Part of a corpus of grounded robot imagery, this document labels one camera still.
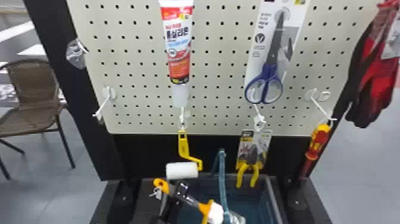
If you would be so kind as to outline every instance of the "caulk tube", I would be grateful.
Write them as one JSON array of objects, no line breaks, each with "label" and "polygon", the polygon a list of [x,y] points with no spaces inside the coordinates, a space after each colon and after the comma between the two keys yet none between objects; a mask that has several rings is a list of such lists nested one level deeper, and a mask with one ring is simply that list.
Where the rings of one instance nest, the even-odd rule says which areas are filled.
[{"label": "caulk tube", "polygon": [[193,0],[159,0],[174,107],[188,104]]}]

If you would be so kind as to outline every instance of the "tile floor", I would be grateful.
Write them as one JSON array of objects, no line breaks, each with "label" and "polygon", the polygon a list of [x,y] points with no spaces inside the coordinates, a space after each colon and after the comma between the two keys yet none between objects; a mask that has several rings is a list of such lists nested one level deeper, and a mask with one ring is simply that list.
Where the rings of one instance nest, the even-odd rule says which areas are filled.
[{"label": "tile floor", "polygon": [[400,88],[366,129],[341,121],[311,178],[334,224],[399,224]]},{"label": "tile floor", "polygon": [[[0,108],[3,114],[7,109]],[[70,114],[61,123],[76,162],[71,170],[58,133],[8,138],[25,156],[0,145],[11,173],[0,174],[0,223],[87,224],[106,183],[101,182]]]}]

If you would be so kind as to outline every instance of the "chair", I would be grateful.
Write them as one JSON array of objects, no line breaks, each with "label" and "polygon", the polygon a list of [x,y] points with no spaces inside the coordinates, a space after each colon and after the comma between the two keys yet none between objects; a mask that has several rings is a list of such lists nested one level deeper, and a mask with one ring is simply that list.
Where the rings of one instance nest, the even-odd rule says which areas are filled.
[{"label": "chair", "polygon": [[[0,118],[0,143],[22,155],[25,152],[3,140],[4,137],[58,131],[61,136],[72,169],[74,160],[60,123],[60,112],[65,105],[58,99],[58,83],[49,63],[43,60],[29,59],[8,63],[5,69],[14,85],[20,105],[7,111]],[[54,123],[57,128],[50,129]],[[0,169],[10,180],[10,174],[0,157]]]}]

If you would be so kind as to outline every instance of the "red label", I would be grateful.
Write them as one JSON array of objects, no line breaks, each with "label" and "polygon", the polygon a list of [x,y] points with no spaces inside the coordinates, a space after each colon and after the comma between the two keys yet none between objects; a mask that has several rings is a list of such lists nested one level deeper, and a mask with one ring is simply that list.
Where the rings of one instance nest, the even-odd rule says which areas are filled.
[{"label": "red label", "polygon": [[[186,54],[186,51],[190,51],[190,45],[188,49],[184,49],[182,51],[178,51],[175,58],[181,58]],[[189,74],[190,68],[190,52],[186,54],[184,58],[179,61],[169,61],[168,66],[170,69],[170,77],[171,79],[181,79]]]},{"label": "red label", "polygon": [[173,20],[175,18],[179,18],[179,15],[192,15],[193,7],[176,7],[176,8],[161,8],[161,18],[162,20]]}]

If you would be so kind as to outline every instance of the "scissors blade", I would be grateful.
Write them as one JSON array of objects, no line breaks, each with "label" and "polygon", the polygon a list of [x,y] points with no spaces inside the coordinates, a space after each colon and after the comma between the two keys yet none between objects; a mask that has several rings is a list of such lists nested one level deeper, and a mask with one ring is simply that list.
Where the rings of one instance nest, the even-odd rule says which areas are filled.
[{"label": "scissors blade", "polygon": [[278,23],[276,24],[274,36],[272,37],[270,52],[268,53],[266,61],[267,64],[276,64],[277,62],[278,51],[280,49],[280,41],[282,40],[284,17],[284,12],[281,12],[279,15]]}]

